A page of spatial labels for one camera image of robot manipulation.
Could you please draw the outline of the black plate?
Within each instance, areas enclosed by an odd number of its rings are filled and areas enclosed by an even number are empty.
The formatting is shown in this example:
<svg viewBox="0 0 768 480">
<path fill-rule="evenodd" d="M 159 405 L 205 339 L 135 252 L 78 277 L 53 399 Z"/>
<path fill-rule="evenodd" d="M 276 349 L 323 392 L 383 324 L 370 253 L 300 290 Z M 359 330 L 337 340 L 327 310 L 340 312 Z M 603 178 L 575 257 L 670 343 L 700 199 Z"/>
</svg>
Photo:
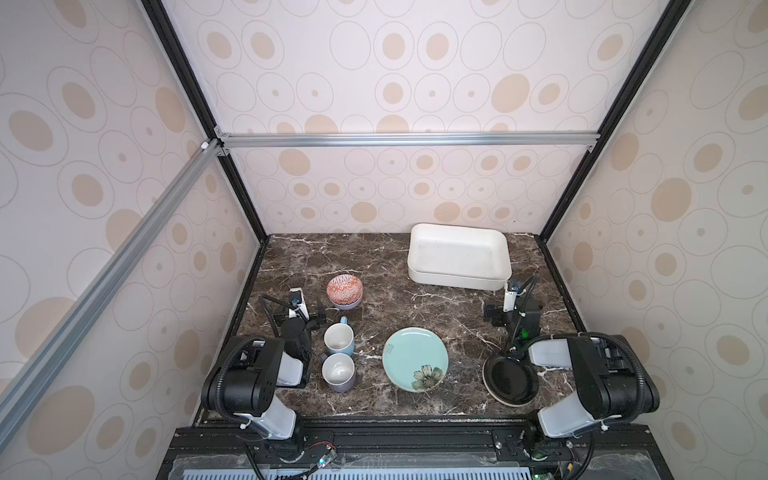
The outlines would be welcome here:
<svg viewBox="0 0 768 480">
<path fill-rule="evenodd" d="M 483 365 L 483 383 L 490 395 L 509 407 L 531 403 L 539 389 L 533 367 L 516 358 L 500 353 L 489 357 Z"/>
</svg>

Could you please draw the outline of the white plastic bin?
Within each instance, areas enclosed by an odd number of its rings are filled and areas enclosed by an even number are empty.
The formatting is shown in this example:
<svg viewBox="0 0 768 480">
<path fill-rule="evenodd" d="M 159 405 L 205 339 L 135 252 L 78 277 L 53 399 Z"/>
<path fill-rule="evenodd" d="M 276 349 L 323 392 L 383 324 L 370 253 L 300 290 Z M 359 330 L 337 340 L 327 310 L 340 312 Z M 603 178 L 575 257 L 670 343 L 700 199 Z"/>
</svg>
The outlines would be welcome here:
<svg viewBox="0 0 768 480">
<path fill-rule="evenodd" d="M 485 291 L 502 289 L 512 276 L 501 232 L 428 223 L 411 230 L 407 267 L 416 283 Z"/>
</svg>

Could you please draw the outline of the mint green floral plate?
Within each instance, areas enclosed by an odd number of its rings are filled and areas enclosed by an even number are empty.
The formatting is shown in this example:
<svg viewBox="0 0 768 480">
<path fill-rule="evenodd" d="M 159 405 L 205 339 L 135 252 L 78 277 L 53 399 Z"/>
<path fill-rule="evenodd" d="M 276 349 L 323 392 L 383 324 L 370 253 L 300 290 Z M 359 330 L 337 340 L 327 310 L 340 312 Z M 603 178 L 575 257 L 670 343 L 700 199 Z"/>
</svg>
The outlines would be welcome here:
<svg viewBox="0 0 768 480">
<path fill-rule="evenodd" d="M 407 392 L 424 393 L 444 380 L 449 357 L 443 341 L 434 332 L 408 327 L 387 339 L 382 364 L 395 386 Z"/>
</svg>

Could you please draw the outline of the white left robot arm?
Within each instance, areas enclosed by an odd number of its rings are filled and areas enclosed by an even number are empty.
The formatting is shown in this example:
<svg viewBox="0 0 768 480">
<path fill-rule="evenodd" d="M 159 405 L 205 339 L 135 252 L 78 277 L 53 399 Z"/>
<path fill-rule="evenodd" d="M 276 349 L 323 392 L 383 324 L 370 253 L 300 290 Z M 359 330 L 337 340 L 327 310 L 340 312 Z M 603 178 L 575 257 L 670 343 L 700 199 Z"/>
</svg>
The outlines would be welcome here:
<svg viewBox="0 0 768 480">
<path fill-rule="evenodd" d="M 319 304 L 311 312 L 299 300 L 271 296 L 261 296 L 259 303 L 275 335 L 230 338 L 203 382 L 201 406 L 266 440 L 287 440 L 294 436 L 298 414 L 276 390 L 309 383 L 312 333 L 326 323 L 326 307 Z"/>
</svg>

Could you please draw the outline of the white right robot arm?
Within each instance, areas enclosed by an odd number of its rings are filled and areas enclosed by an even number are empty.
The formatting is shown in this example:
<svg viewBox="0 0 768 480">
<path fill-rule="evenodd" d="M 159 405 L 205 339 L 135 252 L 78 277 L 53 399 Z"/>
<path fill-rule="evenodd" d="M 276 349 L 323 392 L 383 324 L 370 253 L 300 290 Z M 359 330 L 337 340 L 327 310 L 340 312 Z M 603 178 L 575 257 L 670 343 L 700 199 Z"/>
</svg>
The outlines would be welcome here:
<svg viewBox="0 0 768 480">
<path fill-rule="evenodd" d="M 576 332 L 539 335 L 542 305 L 510 292 L 501 306 L 486 305 L 484 319 L 507 331 L 502 349 L 483 365 L 490 395 L 509 407 L 531 403 L 540 375 L 569 370 L 574 392 L 538 411 L 548 438 L 580 436 L 628 424 L 658 410 L 661 394 L 638 354 L 622 335 Z"/>
</svg>

